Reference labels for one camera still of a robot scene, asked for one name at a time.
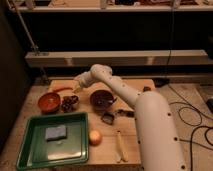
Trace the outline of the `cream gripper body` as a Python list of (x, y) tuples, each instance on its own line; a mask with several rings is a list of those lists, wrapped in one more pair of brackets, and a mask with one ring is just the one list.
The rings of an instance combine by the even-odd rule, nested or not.
[(82, 88), (88, 88), (96, 82), (96, 79), (92, 76), (90, 71), (83, 72), (75, 77), (75, 80)]

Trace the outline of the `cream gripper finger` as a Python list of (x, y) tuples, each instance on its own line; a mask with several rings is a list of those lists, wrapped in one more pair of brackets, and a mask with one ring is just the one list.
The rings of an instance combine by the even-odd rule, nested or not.
[(73, 89), (73, 93), (79, 93), (80, 91), (82, 91), (82, 87), (80, 87), (80, 86), (76, 86), (76, 87)]

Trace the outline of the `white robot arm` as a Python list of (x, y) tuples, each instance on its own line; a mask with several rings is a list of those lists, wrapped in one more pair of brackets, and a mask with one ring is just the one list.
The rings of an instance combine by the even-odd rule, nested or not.
[(81, 88), (104, 83), (134, 110), (143, 171), (187, 171), (170, 106), (160, 93), (137, 90), (101, 64), (75, 80)]

